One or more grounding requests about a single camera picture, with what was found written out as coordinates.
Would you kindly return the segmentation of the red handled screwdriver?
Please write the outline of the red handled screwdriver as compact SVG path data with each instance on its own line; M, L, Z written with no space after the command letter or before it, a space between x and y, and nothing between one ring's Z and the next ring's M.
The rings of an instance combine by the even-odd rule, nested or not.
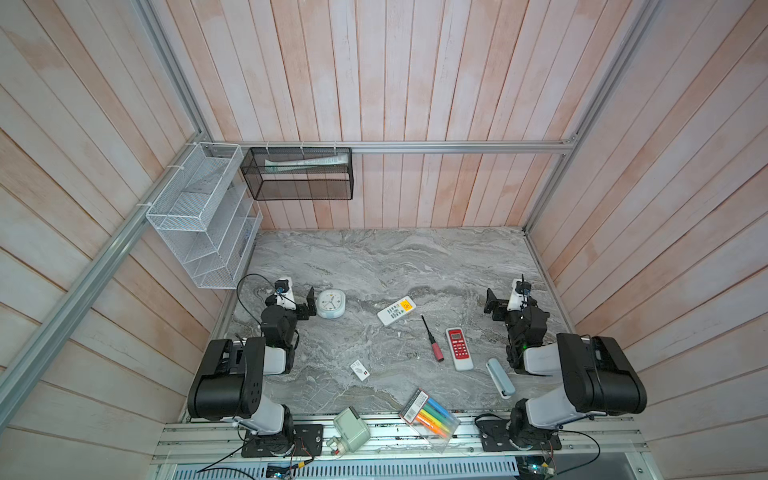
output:
M430 342L430 347L431 347L431 349L432 349L432 352L433 352L433 354L434 354L434 357L435 357L436 361L437 361L437 362L443 362L443 361L444 361L444 355L443 355L443 353L442 353L442 350L441 350L441 348L440 348L440 346L439 346L439 344L438 344L438 342L437 342L437 340L436 340L435 336L434 336L434 335L432 334L432 332L430 331L430 329L429 329L429 326L428 326L428 324L427 324L427 322L426 322L426 319L425 319L425 317L424 317L424 316L421 316L421 319L422 319L422 322L423 322L423 324L424 324L424 327L425 327L425 329L426 329L426 332L427 332L427 336L428 336L428 340L429 340L429 342Z

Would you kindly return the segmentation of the white remote with yellow sticker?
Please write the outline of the white remote with yellow sticker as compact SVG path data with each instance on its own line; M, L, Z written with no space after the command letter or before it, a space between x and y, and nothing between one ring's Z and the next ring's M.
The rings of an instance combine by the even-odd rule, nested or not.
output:
M384 326L389 326L395 321L408 315L416 308L409 296L405 296L377 313L377 318Z

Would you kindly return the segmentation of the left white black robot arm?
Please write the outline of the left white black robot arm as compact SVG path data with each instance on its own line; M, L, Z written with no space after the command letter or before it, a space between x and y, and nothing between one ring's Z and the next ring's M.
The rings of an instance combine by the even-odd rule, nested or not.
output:
M235 342L211 341L187 396L194 419L230 420L247 430L245 444L273 455L293 450L299 439L290 409L263 393L266 376L291 372L299 344L300 321L317 314L315 292L295 304L288 281L278 282L261 314L261 333Z

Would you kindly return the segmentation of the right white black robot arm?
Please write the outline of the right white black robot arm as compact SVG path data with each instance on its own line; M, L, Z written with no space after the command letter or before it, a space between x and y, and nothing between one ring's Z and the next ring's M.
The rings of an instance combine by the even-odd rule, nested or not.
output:
M488 289L484 312L505 325L507 362L515 373L561 380L548 393L517 401L506 424L514 447L542 446L562 426L585 418L645 410L645 386L615 339L559 333L544 343L550 314L530 295L527 281L518 280L507 300Z

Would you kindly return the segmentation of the red white remote control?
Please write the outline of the red white remote control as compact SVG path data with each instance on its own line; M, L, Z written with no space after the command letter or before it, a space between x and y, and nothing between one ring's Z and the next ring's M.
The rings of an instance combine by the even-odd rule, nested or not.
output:
M474 363L463 329L460 327L448 328L446 330L446 337L455 369L457 371L472 370Z

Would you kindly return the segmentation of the white round alarm clock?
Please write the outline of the white round alarm clock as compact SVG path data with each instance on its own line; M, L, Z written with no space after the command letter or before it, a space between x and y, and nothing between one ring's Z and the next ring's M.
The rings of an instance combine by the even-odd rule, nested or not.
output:
M316 297L317 315L323 319L338 319L346 311L346 294L338 289L327 289Z

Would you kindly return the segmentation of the small white card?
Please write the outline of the small white card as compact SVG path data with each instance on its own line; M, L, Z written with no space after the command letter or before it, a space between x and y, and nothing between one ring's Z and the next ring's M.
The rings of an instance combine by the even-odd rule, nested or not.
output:
M354 361L350 365L350 368L352 369L354 374L357 376L357 378L361 381L366 380L370 376L368 369L362 364L360 360Z

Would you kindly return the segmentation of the clear box of markers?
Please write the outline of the clear box of markers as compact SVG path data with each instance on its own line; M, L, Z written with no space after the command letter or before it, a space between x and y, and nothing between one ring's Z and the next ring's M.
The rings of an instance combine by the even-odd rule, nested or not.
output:
M421 388L410 396L399 417L438 453L446 450L460 425L454 413Z

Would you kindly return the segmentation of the pale green square device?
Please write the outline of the pale green square device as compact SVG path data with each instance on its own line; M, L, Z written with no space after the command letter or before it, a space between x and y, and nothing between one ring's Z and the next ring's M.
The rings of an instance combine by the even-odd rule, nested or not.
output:
M366 422L353 407L348 407L333 419L337 435L327 444L335 455L354 453L371 438Z

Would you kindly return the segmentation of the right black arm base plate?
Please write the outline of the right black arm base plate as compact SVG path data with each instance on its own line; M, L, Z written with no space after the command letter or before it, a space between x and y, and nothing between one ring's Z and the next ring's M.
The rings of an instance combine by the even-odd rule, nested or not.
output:
M481 416L474 421L484 452L558 451L562 442L555 431L518 427L513 420Z

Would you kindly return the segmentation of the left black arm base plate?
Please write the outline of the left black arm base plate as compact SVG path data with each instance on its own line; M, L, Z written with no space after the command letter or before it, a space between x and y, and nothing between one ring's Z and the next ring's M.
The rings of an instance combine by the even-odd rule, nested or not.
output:
M243 458L271 458L322 454L324 427L320 424L298 424L285 427L273 435L248 433L241 451Z

